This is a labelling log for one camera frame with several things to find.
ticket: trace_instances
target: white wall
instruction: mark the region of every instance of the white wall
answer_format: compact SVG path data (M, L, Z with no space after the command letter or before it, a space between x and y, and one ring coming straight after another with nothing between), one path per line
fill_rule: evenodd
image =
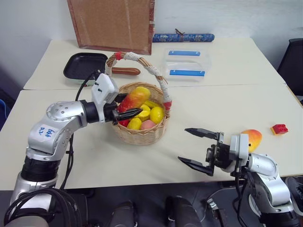
M303 37L303 0L156 0L156 33L252 37L278 67L288 39ZM19 87L51 39L75 39L66 0L0 0L0 69Z

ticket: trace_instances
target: floor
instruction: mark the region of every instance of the floor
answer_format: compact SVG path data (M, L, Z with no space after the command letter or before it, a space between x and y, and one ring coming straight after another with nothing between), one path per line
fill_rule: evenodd
M218 220L213 218L210 209L206 208L206 198L211 196L220 209L225 210L230 227L240 227L236 214L232 208L232 200L236 198L233 182L224 183L172 183L152 184L120 187L104 187L95 189L68 190L78 203L84 204L87 200L88 220L91 223L105 227L111 217L115 206L124 201L131 200L138 210L139 227L164 227L165 211L164 202L168 196L182 196L190 201L197 210L203 227L219 227ZM261 227L258 217L250 210L247 202L248 190L244 193L241 215L248 226ZM0 219L8 206L11 191L0 192ZM50 227L60 226L60 217L56 217Z

